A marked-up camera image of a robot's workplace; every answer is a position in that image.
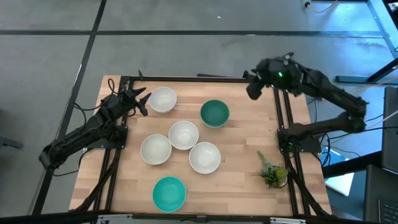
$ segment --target green bowl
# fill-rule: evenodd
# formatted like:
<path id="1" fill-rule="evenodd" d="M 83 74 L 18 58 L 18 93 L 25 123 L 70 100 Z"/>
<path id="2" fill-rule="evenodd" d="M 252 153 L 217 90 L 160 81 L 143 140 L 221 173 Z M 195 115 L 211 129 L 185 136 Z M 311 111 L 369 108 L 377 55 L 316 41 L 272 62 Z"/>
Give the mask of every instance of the green bowl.
<path id="1" fill-rule="evenodd" d="M 168 176 L 160 179 L 154 187 L 152 199 L 162 212 L 175 212 L 184 204 L 187 191 L 182 181 Z"/>
<path id="2" fill-rule="evenodd" d="M 200 117 L 205 125 L 211 128 L 220 128 L 229 118 L 229 109 L 220 100 L 210 100 L 201 107 Z"/>

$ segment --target gray floor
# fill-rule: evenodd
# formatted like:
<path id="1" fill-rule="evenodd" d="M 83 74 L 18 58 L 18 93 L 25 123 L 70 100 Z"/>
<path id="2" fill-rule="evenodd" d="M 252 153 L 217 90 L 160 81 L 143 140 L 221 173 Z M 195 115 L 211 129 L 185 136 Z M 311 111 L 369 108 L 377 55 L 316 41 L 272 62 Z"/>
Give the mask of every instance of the gray floor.
<path id="1" fill-rule="evenodd" d="M 373 3 L 398 46 L 396 28 L 384 6 L 380 1 Z M 328 4 L 314 2 L 312 6 L 321 9 Z M 99 5 L 100 0 L 2 0 L 0 29 L 90 30 Z M 99 29 L 336 31 L 377 30 L 377 25 L 367 6 L 354 2 L 341 2 L 324 14 L 314 14 L 303 10 L 300 0 L 109 0 Z M 0 35 L 0 136 L 25 144 L 22 151 L 0 149 L 0 217 L 30 212 L 43 174 L 37 157 L 55 136 L 87 41 L 87 36 Z M 290 51 L 297 61 L 330 79 L 369 76 L 392 60 L 385 41 L 378 38 L 97 36 L 77 102 L 85 108 L 94 106 L 103 75 L 136 75 L 140 69 L 144 75 L 240 77 L 260 59 Z M 369 102 L 367 118 L 382 113 L 383 86 L 363 91 L 358 91 L 363 86 L 340 86 Z M 308 107 L 315 121 L 315 107 Z M 340 112 L 329 102 L 317 102 L 318 121 Z M 74 112 L 69 128 L 82 122 L 81 114 Z M 360 155 L 378 151 L 381 131 L 352 135 L 334 146 Z M 75 170 L 77 159 L 78 155 L 69 158 L 57 173 Z M 76 174 L 53 179 L 45 213 L 68 210 L 75 179 Z"/>

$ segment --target butcher block tabletop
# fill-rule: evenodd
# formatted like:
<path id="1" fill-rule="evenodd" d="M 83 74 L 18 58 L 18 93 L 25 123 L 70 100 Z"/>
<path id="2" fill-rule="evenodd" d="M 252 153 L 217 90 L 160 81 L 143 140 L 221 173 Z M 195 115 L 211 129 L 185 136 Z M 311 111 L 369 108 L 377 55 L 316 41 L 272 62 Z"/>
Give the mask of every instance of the butcher block tabletop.
<path id="1" fill-rule="evenodd" d="M 121 76 L 104 76 L 97 105 L 100 99 L 110 94 L 109 78 L 119 83 Z M 187 189 L 186 201 L 175 214 L 292 215 L 288 187 L 268 189 L 264 179 L 258 176 L 262 162 L 257 151 L 261 151 L 274 165 L 284 166 L 276 135 L 279 125 L 272 89 L 264 88 L 262 96 L 253 101 L 246 93 L 247 83 L 135 81 L 133 88 L 147 88 L 138 97 L 141 98 L 160 86 L 176 92 L 177 105 L 172 111 L 161 114 L 147 104 L 148 116 L 143 117 L 137 111 L 135 116 L 127 119 L 129 131 L 125 148 L 121 151 L 112 212 L 162 213 L 152 202 L 152 190 L 159 179 L 172 175 L 181 179 Z M 205 126 L 200 119 L 202 104 L 214 99 L 225 102 L 230 110 L 228 122 L 218 129 Z M 281 92 L 280 101 L 285 111 Z M 310 122 L 304 96 L 290 96 L 290 104 L 295 122 Z M 153 166 L 142 159 L 140 148 L 146 137 L 151 134 L 167 137 L 171 126 L 183 120 L 197 126 L 198 142 L 211 142 L 220 150 L 221 164 L 213 173 L 197 173 L 188 160 L 190 151 L 174 147 L 169 159 L 161 165 Z M 82 159 L 71 209 L 79 206 L 97 184 L 103 156 L 104 149 L 94 149 Z M 323 209 L 331 213 L 319 161 L 309 153 L 301 153 L 300 156 L 307 188 Z M 103 190 L 100 208 L 104 208 L 107 188 L 108 185 Z M 299 212 L 303 213 L 297 186 L 295 193 Z"/>

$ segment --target artificial plant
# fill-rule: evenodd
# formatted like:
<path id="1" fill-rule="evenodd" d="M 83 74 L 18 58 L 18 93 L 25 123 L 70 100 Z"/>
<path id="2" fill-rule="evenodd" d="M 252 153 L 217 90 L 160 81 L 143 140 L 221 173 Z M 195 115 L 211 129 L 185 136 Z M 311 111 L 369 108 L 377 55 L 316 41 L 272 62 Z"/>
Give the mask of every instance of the artificial plant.
<path id="1" fill-rule="evenodd" d="M 269 188 L 279 188 L 281 184 L 286 181 L 287 169 L 284 167 L 272 165 L 263 155 L 262 152 L 257 151 L 263 168 L 261 168 L 260 176 L 264 178 L 264 182 Z"/>

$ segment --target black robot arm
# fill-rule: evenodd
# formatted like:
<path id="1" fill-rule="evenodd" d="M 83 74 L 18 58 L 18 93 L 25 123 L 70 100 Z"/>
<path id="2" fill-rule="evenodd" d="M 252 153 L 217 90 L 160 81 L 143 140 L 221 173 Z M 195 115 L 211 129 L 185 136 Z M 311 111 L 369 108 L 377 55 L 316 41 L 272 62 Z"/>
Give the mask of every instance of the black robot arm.
<path id="1" fill-rule="evenodd" d="M 344 109 L 337 118 L 312 124 L 291 124 L 289 129 L 282 130 L 284 142 L 299 144 L 308 136 L 330 131 L 359 133 L 365 129 L 364 116 L 366 102 L 343 89 L 334 86 L 329 79 L 319 72 L 302 66 L 292 60 L 293 53 L 262 60 L 249 77 L 250 84 L 246 88 L 252 100 L 261 95 L 264 86 L 287 91 L 294 96 L 302 93 L 312 97 L 322 97 Z"/>
<path id="2" fill-rule="evenodd" d="M 44 147 L 39 161 L 45 169 L 59 168 L 68 156 L 100 139 L 116 141 L 120 137 L 116 121 L 130 110 L 138 108 L 142 115 L 148 115 L 145 103 L 150 93 L 137 101 L 136 97 L 145 88 L 138 90 L 126 90 L 123 86 L 121 88 L 122 92 L 118 95 L 110 94 L 101 100 L 100 108 L 86 124 Z"/>

